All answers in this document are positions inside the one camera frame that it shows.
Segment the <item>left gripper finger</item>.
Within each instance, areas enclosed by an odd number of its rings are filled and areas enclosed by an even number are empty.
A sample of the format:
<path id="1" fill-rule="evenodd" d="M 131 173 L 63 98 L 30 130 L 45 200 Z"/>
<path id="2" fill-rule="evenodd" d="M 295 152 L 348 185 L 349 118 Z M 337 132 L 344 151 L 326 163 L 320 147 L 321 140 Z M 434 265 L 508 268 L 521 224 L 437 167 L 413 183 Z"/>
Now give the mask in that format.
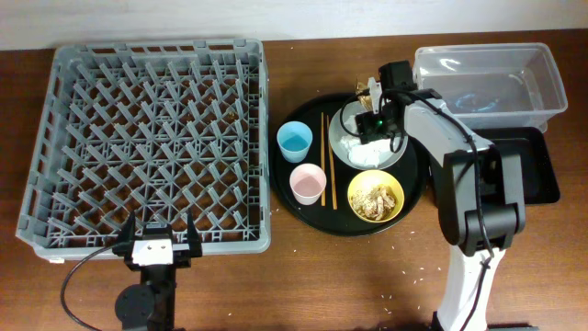
<path id="1" fill-rule="evenodd" d="M 190 248 L 201 248 L 201 240 L 191 211 L 187 212 L 187 243 Z"/>
<path id="2" fill-rule="evenodd" d="M 118 243 L 121 247 L 126 247 L 132 243 L 135 236 L 135 225 L 136 225 L 136 214 L 135 211 L 131 211 L 127 220 L 123 223 L 123 226 L 118 235 Z"/>

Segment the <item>white napkin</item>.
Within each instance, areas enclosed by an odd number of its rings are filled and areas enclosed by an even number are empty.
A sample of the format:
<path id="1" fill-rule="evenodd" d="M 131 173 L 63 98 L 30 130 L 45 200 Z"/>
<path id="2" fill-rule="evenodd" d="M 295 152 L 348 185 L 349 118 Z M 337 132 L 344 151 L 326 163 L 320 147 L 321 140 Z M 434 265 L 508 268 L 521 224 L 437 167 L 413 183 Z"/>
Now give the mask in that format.
<path id="1" fill-rule="evenodd" d="M 360 139 L 345 134 L 339 139 L 343 151 L 343 161 L 354 168 L 385 168 L 398 161 L 396 154 L 390 149 L 391 138 L 378 139 L 362 144 Z"/>

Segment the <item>grey round plate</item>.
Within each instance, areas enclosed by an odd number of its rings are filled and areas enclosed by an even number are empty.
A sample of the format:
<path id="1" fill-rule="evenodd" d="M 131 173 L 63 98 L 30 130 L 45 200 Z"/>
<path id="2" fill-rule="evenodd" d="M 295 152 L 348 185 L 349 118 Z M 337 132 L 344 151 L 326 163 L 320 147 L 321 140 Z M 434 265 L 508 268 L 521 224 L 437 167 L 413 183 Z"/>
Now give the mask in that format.
<path id="1" fill-rule="evenodd" d="M 339 139 L 343 135 L 348 134 L 348 133 L 343 129 L 343 127 L 341 125 L 340 113 L 341 113 L 341 110 L 338 110 L 335 113 L 334 117 L 332 118 L 331 123 L 330 123 L 329 133 L 330 133 L 330 144 L 332 146 L 332 149 L 333 149 L 334 153 L 336 154 L 336 156 L 340 160 L 343 161 L 343 151 L 342 151 L 341 147 L 339 146 Z M 395 153 L 396 156 L 398 157 L 398 161 L 402 157 L 402 155 L 405 152 L 407 146 L 408 146 L 408 139 L 405 138 L 405 141 L 404 141 L 403 145 L 401 146 L 401 149 L 398 152 Z M 356 169 L 359 169 L 359 170 L 370 170 L 370 169 L 367 169 L 367 168 L 356 168 Z"/>

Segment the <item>brown food wrapper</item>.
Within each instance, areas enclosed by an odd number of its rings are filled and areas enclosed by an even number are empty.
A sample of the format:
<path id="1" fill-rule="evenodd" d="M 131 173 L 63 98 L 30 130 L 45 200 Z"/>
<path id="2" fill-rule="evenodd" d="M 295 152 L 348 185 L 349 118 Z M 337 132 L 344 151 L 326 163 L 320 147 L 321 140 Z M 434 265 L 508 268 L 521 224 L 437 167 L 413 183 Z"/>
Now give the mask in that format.
<path id="1" fill-rule="evenodd" d="M 370 97 L 372 86 L 373 86 L 373 84 L 370 81 L 367 81 L 366 83 L 356 81 L 356 96 L 357 97 Z"/>

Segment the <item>yellow bowl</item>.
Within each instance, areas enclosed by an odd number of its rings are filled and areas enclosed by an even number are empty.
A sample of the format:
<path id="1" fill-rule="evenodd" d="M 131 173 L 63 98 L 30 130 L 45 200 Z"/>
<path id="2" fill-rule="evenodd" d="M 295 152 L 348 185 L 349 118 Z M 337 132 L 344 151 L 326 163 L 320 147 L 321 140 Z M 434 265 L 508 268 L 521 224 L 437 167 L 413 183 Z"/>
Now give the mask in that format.
<path id="1" fill-rule="evenodd" d="M 400 182 L 393 175 L 382 170 L 366 170 L 349 183 L 347 199 L 352 212 L 360 220 L 386 223 L 400 215 L 405 196 Z"/>

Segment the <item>blue plastic cup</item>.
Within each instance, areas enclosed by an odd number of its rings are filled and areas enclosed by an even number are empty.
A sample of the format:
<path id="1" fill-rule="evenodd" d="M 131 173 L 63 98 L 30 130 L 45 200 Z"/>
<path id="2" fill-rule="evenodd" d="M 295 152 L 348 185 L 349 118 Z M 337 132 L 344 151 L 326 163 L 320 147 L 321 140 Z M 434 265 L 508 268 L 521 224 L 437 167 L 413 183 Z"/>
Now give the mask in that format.
<path id="1" fill-rule="evenodd" d="M 283 157 L 290 163 L 300 163 L 310 150 L 313 140 L 311 128 L 300 121 L 289 121 L 277 132 L 277 144 Z"/>

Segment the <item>food scraps with rice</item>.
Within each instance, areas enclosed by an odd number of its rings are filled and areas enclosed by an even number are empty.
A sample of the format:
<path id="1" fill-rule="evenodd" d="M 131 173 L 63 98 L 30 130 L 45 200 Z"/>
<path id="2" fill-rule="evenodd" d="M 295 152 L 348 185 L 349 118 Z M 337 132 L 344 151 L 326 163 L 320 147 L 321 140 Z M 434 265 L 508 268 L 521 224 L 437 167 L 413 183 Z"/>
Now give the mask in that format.
<path id="1" fill-rule="evenodd" d="M 369 190 L 356 191 L 351 197 L 351 206 L 359 216 L 380 222 L 394 210 L 396 199 L 389 186 L 377 185 Z"/>

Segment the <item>pink plastic cup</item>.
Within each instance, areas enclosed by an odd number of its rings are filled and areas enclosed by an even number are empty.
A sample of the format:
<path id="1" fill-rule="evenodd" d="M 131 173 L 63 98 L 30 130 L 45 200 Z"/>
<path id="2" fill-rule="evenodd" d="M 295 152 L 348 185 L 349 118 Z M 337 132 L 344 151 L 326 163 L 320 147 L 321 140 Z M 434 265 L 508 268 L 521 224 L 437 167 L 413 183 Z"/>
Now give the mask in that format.
<path id="1" fill-rule="evenodd" d="M 326 175 L 318 165 L 298 165 L 290 174 L 289 185 L 298 203 L 312 205 L 325 190 Z"/>

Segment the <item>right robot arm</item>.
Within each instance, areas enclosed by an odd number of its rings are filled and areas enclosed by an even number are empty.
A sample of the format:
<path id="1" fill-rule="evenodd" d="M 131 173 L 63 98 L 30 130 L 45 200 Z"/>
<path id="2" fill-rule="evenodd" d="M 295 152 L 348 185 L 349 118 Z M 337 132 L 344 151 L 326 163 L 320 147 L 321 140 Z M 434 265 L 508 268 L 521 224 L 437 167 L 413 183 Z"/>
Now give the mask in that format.
<path id="1" fill-rule="evenodd" d="M 371 87 L 372 111 L 387 110 L 396 130 L 432 158 L 436 206 L 450 245 L 445 294 L 434 330 L 485 330 L 492 282 L 506 250 L 525 227 L 521 158 L 468 128 L 433 89 Z"/>

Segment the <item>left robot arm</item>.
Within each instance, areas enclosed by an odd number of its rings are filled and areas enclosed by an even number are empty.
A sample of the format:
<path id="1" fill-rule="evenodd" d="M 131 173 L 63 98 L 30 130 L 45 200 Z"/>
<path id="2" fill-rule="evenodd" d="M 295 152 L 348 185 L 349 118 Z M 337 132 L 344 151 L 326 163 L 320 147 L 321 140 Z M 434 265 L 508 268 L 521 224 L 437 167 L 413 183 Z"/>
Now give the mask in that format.
<path id="1" fill-rule="evenodd" d="M 173 229 L 149 225 L 135 234 L 131 213 L 118 234 L 112 252 L 138 271 L 140 281 L 124 289 L 115 302 L 115 314 L 124 330 L 173 330 L 175 328 L 176 271 L 189 268 L 202 256 L 202 243 L 191 212 L 187 213 L 187 247 L 174 248 Z"/>

